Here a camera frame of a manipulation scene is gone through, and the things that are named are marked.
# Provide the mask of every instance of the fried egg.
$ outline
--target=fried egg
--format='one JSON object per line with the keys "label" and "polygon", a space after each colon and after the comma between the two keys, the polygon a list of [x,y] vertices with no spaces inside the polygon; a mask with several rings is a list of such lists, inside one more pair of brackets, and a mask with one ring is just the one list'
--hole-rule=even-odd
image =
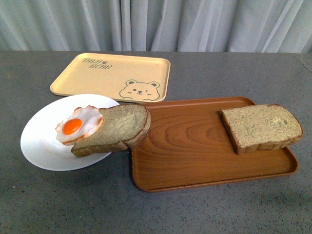
{"label": "fried egg", "polygon": [[77,141],[89,137],[103,124],[103,116],[98,108],[78,107],[55,128],[56,139],[64,145],[74,145]]}

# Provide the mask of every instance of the toast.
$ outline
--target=toast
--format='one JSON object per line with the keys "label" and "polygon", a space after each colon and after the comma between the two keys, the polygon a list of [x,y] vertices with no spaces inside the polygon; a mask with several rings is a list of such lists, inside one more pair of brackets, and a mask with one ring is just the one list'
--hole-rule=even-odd
{"label": "toast", "polygon": [[277,104],[231,108],[220,113],[238,155],[280,149],[295,144],[303,136],[296,117]]}
{"label": "toast", "polygon": [[94,153],[123,151],[138,146],[151,126],[148,109],[140,104],[124,104],[100,108],[104,124],[91,136],[74,144],[71,152],[77,157]]}

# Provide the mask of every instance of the wood grain pattern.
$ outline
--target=wood grain pattern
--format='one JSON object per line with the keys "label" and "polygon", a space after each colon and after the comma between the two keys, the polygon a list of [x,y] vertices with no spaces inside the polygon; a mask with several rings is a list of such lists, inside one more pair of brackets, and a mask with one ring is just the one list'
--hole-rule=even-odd
{"label": "wood grain pattern", "polygon": [[219,110],[253,104],[244,97],[144,104],[152,124],[145,141],[132,150],[136,185],[160,192],[295,173],[298,161],[287,147],[235,154]]}

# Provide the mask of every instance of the beige tray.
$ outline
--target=beige tray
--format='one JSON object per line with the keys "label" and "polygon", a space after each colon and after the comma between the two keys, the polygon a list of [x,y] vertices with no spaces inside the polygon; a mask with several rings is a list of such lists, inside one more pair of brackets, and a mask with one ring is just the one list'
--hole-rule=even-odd
{"label": "beige tray", "polygon": [[298,161],[288,147],[237,155],[219,110],[254,105],[245,97],[144,104],[151,112],[151,131],[132,150],[136,185],[160,192],[246,180],[289,176]]}
{"label": "beige tray", "polygon": [[117,101],[159,102],[167,93],[170,62],[163,58],[84,53],[51,84],[61,96],[99,94]]}

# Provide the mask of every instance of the egg yolk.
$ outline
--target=egg yolk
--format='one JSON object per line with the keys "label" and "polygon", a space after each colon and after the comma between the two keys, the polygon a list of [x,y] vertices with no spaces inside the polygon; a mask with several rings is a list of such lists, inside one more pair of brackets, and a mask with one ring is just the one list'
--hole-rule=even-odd
{"label": "egg yolk", "polygon": [[64,124],[62,131],[64,135],[70,135],[78,131],[81,126],[82,120],[79,118],[74,118]]}

